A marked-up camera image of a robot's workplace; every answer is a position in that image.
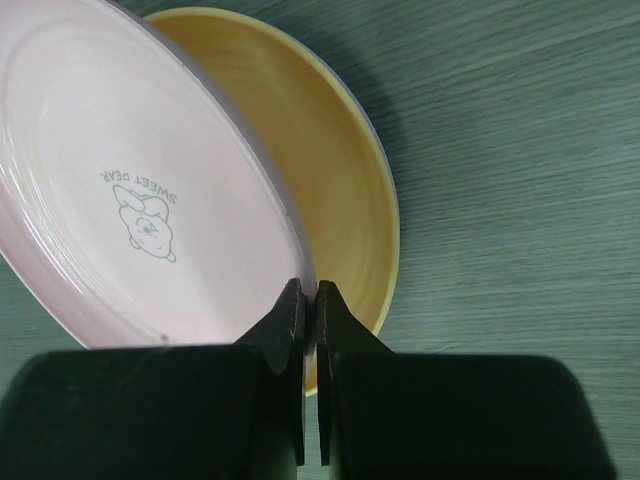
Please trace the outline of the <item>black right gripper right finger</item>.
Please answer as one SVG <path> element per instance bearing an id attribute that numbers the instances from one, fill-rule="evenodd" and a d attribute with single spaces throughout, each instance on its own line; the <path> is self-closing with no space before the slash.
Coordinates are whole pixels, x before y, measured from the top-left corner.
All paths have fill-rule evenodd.
<path id="1" fill-rule="evenodd" d="M 396 353 L 319 285 L 318 419 L 334 479 L 613 479 L 584 391 L 537 355 Z"/>

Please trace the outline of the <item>pink plastic plate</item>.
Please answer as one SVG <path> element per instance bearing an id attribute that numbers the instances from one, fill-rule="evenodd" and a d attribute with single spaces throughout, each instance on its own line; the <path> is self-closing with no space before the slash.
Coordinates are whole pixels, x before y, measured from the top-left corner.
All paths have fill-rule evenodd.
<path id="1" fill-rule="evenodd" d="M 109 1 L 1 5 L 1 252 L 88 348 L 230 343 L 316 278 L 230 98 Z"/>

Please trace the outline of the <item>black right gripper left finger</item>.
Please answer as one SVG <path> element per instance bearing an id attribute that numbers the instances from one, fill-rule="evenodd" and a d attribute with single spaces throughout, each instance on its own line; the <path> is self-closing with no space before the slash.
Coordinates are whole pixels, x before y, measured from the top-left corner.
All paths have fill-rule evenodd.
<path id="1" fill-rule="evenodd" d="M 293 479 L 307 300 L 290 280 L 227 345 L 58 351 L 1 402 L 5 479 Z"/>

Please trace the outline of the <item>small orange-yellow plate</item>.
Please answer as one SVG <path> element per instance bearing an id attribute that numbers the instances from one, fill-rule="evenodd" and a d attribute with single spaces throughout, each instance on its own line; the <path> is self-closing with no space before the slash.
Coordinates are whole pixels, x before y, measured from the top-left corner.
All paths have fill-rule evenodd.
<path id="1" fill-rule="evenodd" d="M 391 168 L 365 110 L 336 72 L 284 31 L 240 13 L 180 7 L 147 21 L 231 97 L 289 185 L 316 275 L 378 333 L 400 260 Z"/>

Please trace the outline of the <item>purple plastic plate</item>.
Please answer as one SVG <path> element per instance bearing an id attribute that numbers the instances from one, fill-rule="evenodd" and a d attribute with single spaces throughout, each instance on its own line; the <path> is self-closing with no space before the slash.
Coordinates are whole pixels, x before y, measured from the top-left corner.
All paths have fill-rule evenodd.
<path id="1" fill-rule="evenodd" d="M 364 115 L 382 150 L 393 198 L 398 203 L 393 162 L 397 155 L 397 137 L 403 138 L 403 132 L 399 135 L 389 132 L 389 128 L 394 128 L 398 123 L 398 115 L 379 77 L 342 42 L 327 36 L 319 41 L 300 41 L 299 38 L 296 41 L 331 71 Z"/>

